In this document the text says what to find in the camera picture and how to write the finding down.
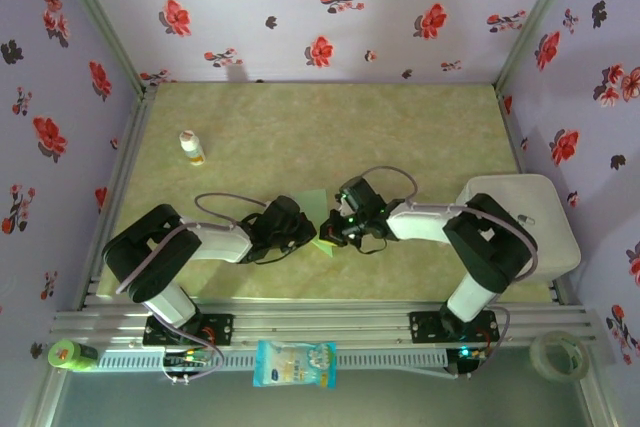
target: floral wallpaper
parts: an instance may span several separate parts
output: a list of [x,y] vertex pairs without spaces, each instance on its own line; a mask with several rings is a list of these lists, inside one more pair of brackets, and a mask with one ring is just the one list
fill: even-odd
[[143,83],[402,83],[495,81],[535,1],[100,3]]
[[570,279],[613,346],[607,368],[627,425],[640,423],[640,10],[634,0],[556,0],[505,88],[531,172],[552,179],[583,254]]
[[0,0],[0,412],[20,425],[73,306],[134,92],[76,0]]

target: mounting plate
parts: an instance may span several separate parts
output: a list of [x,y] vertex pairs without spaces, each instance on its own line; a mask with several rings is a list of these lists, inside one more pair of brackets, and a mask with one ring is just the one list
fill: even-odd
[[486,342],[484,332],[489,335],[491,342],[500,339],[496,314],[490,310],[483,310],[470,322],[467,328],[469,334],[460,338],[453,338],[444,330],[440,321],[440,312],[410,312],[409,330],[414,344],[438,344],[450,342]]
[[[202,314],[202,320],[194,334],[203,340],[219,346],[231,345],[233,335],[233,315],[231,314]],[[142,337],[142,345],[145,347],[165,347],[176,345],[192,345],[186,339],[176,336],[168,331],[153,315],[147,318],[147,323]]]

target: white container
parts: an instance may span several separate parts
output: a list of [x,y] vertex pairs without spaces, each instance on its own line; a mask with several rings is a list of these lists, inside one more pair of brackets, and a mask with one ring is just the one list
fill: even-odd
[[[489,194],[538,244],[538,268],[527,281],[551,281],[580,263],[580,248],[551,181],[538,174],[488,175],[467,182],[456,200]],[[526,272],[531,261],[520,273]]]
[[204,164],[204,150],[200,145],[200,139],[192,130],[185,130],[180,134],[180,145],[192,165]]

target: blue packaging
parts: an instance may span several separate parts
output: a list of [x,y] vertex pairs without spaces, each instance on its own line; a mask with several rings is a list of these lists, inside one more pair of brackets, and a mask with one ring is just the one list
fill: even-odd
[[253,371],[254,387],[316,384],[336,386],[336,344],[303,344],[261,340]]

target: small bottle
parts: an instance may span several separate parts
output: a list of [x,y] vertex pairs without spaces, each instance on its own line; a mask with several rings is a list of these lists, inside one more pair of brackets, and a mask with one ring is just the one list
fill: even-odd
[[204,164],[204,151],[200,145],[200,139],[192,130],[185,130],[180,134],[180,145],[192,165]]

